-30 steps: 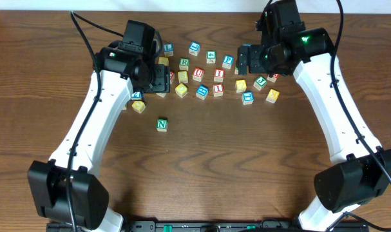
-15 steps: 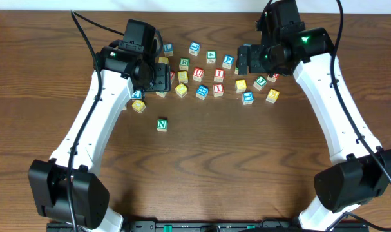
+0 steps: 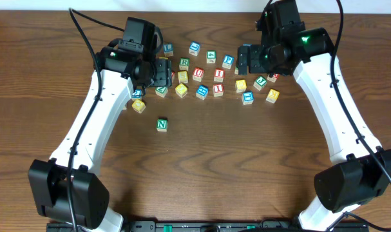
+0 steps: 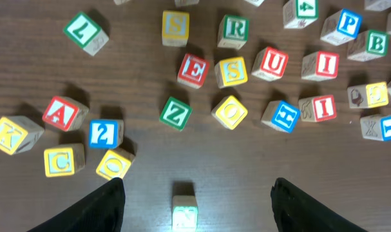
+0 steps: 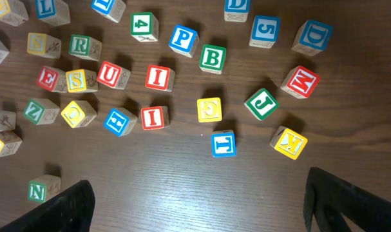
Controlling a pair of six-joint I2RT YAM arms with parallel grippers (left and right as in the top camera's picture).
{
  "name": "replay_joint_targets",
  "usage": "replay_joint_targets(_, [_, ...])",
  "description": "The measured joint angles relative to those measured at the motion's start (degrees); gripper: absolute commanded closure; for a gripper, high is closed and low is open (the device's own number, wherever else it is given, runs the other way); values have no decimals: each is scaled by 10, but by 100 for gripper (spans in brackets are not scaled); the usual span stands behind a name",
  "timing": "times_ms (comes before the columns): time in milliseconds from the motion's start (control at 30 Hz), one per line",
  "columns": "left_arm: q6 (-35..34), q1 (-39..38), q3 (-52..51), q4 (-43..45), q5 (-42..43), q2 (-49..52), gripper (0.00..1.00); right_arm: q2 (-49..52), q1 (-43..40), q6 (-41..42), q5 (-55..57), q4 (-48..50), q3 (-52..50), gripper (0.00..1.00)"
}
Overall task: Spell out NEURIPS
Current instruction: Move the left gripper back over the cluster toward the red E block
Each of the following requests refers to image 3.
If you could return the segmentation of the green N block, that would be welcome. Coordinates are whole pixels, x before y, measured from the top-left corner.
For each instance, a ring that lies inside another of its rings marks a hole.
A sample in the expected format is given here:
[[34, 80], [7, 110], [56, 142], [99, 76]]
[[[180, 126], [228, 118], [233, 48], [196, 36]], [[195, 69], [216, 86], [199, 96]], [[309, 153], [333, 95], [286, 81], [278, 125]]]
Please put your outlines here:
[[157, 131], [166, 132], [167, 127], [168, 127], [168, 120], [167, 119], [158, 119], [157, 120]]

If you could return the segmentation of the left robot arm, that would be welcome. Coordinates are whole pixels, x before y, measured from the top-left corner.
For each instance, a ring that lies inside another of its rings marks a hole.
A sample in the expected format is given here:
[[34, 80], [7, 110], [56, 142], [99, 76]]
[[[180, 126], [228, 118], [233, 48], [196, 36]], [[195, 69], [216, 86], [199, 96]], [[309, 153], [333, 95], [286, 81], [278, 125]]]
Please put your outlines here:
[[137, 88], [170, 87], [171, 63], [158, 59], [163, 37], [149, 21], [129, 17], [123, 36], [92, 52], [91, 85], [64, 140], [47, 161], [34, 160], [28, 180], [39, 215], [74, 231], [120, 231], [124, 218], [110, 208], [99, 180], [114, 125]]

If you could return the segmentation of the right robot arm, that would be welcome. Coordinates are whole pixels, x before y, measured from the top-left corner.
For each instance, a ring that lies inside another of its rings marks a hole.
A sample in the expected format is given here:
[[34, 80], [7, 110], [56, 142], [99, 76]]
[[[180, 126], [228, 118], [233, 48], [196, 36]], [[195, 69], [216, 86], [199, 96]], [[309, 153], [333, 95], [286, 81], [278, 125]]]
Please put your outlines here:
[[331, 231], [354, 210], [391, 188], [391, 149], [365, 124], [324, 28], [308, 30], [294, 0], [268, 2], [256, 22], [260, 44], [238, 49], [240, 75], [291, 75], [324, 133], [332, 166], [314, 177], [316, 197], [298, 216], [305, 231]]

